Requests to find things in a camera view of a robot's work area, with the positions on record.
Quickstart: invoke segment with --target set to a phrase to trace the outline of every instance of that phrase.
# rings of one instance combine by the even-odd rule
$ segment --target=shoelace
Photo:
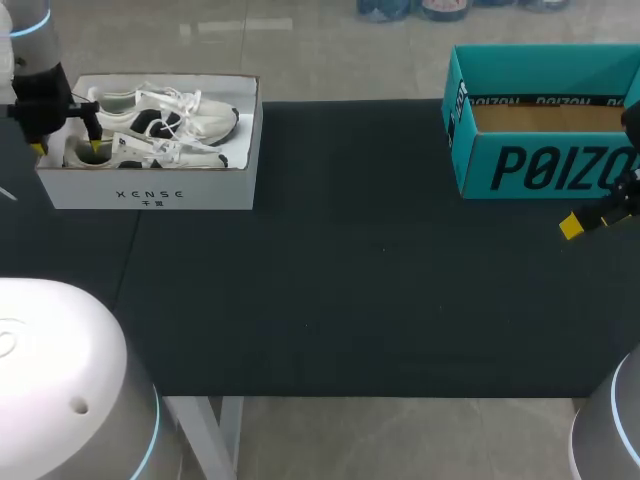
[[[203,152],[212,152],[212,153],[218,153],[220,152],[220,148],[218,147],[211,147],[209,145],[205,145],[204,143],[202,143],[200,140],[198,140],[197,138],[195,138],[194,136],[192,136],[191,134],[189,134],[188,132],[184,132],[181,133],[180,135],[178,135],[177,131],[174,130],[174,128],[178,125],[180,125],[181,122],[176,122],[173,123],[171,125],[169,125],[166,120],[162,120],[160,118],[157,118],[155,120],[152,120],[151,122],[149,122],[149,125],[147,126],[147,129],[145,130],[144,134],[146,137],[151,138],[151,140],[153,140],[154,143],[154,147],[156,145],[159,145],[160,148],[163,148],[164,143],[166,143],[166,140],[164,139],[157,139],[157,138],[152,138],[151,137],[151,129],[157,125],[157,124],[161,124],[163,125],[164,129],[168,130],[171,133],[171,140],[181,144],[181,145],[188,145],[189,147],[195,149],[195,150],[199,150],[199,151],[203,151]]]
[[[205,152],[219,152],[219,148],[205,145],[197,139],[199,131],[196,125],[191,121],[191,115],[194,114],[200,107],[200,101],[202,99],[202,92],[196,90],[195,93],[182,93],[175,88],[167,87],[162,90],[165,93],[156,93],[149,90],[137,90],[136,91],[136,103],[140,101],[142,96],[148,96],[156,99],[162,109],[175,113],[180,117],[177,122],[169,125],[164,119],[156,119],[149,123],[145,131],[145,135],[149,137],[151,128],[158,123],[163,125],[163,130],[168,130],[171,133],[172,139],[190,147]],[[180,135],[177,134],[177,127],[183,126]]]
[[[196,90],[195,93],[183,93],[171,87],[158,90],[164,93],[136,90],[136,103],[139,103],[143,96],[151,97],[156,99],[162,108],[185,118],[189,118],[200,108],[200,100],[202,99],[202,92],[200,90]]]

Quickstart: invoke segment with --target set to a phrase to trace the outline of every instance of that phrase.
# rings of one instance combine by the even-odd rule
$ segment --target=table leg
[[[207,397],[166,397],[166,399],[191,444],[205,478],[207,480],[236,480],[232,457],[227,450],[209,399]],[[233,455],[237,459],[237,447]]]

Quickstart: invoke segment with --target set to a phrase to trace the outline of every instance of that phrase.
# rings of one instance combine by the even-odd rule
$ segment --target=blue light ring
[[[151,441],[149,442],[147,453],[144,454],[140,465],[138,465],[138,469],[131,476],[130,480],[136,480],[144,470],[144,467],[147,466],[147,463],[149,463],[149,458],[151,457],[151,453],[153,453],[153,447],[155,447],[156,440],[158,439],[158,430],[160,430],[160,397],[158,397],[158,391],[156,390],[155,385],[153,386],[153,393],[156,395],[156,425],[153,428],[153,435],[151,436]]]
[[[10,38],[24,37],[25,35],[29,35],[30,33],[35,32],[36,30],[40,30],[44,27],[49,19],[51,18],[51,9],[47,10],[47,14],[44,16],[42,20],[36,23],[33,27],[25,28],[22,30],[18,30],[17,32],[11,32],[9,34]]]

